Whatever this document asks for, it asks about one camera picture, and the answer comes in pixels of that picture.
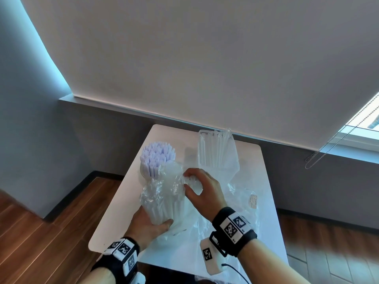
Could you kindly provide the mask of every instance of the hand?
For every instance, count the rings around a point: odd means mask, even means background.
[[[201,182],[203,191],[197,195],[189,185],[185,184],[186,196],[200,214],[212,222],[217,213],[227,206],[220,183],[203,169],[189,168],[183,173],[185,177],[192,175]]]
[[[165,233],[173,224],[172,219],[168,219],[160,225],[153,225],[149,215],[141,206],[133,215],[125,237],[133,238],[140,246],[140,252],[145,250],[149,244],[159,235]]]

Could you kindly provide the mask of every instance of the cable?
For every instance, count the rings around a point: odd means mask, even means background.
[[[244,276],[242,276],[242,274],[240,272],[238,272],[238,270],[236,268],[234,268],[233,266],[229,265],[229,264],[226,264],[226,263],[222,263],[221,266],[229,266],[230,268],[232,268],[235,272],[237,272],[245,281],[247,284],[250,284],[249,281],[246,280],[246,278]]]

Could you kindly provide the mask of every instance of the plastic container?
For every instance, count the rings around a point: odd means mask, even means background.
[[[236,144],[230,129],[225,131],[199,131],[197,161],[222,185],[229,183],[239,171]]]

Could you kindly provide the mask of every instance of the right hand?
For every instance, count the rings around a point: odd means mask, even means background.
[[[193,206],[209,221],[213,221],[217,213],[227,206],[220,183],[209,173],[200,168],[189,168],[183,176],[196,176],[203,186],[203,191],[197,195],[192,188],[185,184],[185,193]]]

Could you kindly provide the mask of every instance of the white blind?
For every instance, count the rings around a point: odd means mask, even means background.
[[[379,91],[377,0],[22,0],[74,95],[319,150]]]

